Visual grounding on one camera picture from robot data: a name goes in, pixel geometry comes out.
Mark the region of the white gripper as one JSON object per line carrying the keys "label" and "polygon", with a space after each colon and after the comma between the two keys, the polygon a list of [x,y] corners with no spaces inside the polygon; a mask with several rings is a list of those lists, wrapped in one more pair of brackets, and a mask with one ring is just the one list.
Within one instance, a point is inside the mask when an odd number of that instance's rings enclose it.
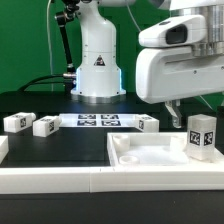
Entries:
{"label": "white gripper", "polygon": [[224,91],[224,55],[194,55],[193,45],[206,34],[202,15],[170,17],[139,34],[137,95],[147,103],[166,101],[175,128],[182,127],[177,99]]}

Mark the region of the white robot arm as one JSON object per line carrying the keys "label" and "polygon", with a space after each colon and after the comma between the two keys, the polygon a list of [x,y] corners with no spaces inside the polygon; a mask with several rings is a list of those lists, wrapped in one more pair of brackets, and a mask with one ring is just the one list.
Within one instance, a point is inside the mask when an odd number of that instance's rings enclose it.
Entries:
{"label": "white robot arm", "polygon": [[[125,95],[116,64],[116,28],[98,8],[133,4],[136,0],[81,1],[77,12],[82,32],[82,63],[77,69],[76,99],[110,103]],[[163,102],[182,126],[178,110],[183,98],[224,91],[224,0],[149,0],[171,16],[142,30],[143,47],[136,61],[138,97]]]}

